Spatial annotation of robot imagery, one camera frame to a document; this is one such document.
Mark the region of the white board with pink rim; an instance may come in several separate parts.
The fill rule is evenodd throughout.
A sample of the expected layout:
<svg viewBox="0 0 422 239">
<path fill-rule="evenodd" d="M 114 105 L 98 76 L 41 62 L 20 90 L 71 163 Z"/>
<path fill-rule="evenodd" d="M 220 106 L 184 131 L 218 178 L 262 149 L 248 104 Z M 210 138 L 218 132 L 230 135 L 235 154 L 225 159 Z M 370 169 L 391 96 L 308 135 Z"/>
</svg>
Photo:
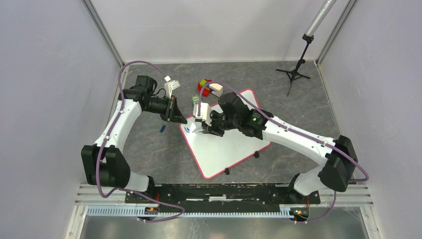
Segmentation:
<svg viewBox="0 0 422 239">
<path fill-rule="evenodd" d="M 194 132 L 194 122 L 193 116 L 187 117 L 187 123 L 180 124 L 180 131 L 205 179 L 212 179 L 271 144 L 236 129 L 226 130 L 223 136 Z"/>
</svg>

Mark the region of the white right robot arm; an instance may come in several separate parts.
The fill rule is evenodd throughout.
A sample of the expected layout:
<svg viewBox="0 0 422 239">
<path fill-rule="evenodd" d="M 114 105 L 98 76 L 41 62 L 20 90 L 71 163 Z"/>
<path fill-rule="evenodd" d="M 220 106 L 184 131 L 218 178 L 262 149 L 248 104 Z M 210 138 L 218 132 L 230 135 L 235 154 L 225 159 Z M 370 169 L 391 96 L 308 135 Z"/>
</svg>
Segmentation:
<svg viewBox="0 0 422 239">
<path fill-rule="evenodd" d="M 291 180 L 287 190 L 291 202 L 300 203 L 310 193 L 324 188 L 345 192 L 352 182 L 358 160 L 348 137 L 340 135 L 335 139 L 308 132 L 234 92 L 222 95 L 218 105 L 220 113 L 201 101 L 194 106 L 195 121 L 201 122 L 203 133 L 222 137 L 226 131 L 236 129 L 246 137 L 288 147 L 318 164 Z"/>
</svg>

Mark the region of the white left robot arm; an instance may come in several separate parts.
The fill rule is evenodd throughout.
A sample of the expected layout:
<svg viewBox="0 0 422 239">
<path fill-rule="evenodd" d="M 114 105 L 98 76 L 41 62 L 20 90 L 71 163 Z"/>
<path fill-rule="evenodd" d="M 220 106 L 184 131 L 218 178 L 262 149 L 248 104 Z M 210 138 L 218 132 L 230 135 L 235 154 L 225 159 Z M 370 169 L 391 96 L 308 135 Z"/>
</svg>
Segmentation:
<svg viewBox="0 0 422 239">
<path fill-rule="evenodd" d="M 149 76 L 137 76 L 134 86 L 122 90 L 116 110 L 101 136 L 81 150 L 88 184 L 137 191 L 145 203 L 156 198 L 152 177 L 133 172 L 123 156 L 123 148 L 142 112 L 158 114 L 165 122 L 187 123 L 172 94 L 180 83 L 168 76 L 165 80 L 163 97 L 155 92 L 157 81 Z"/>
</svg>

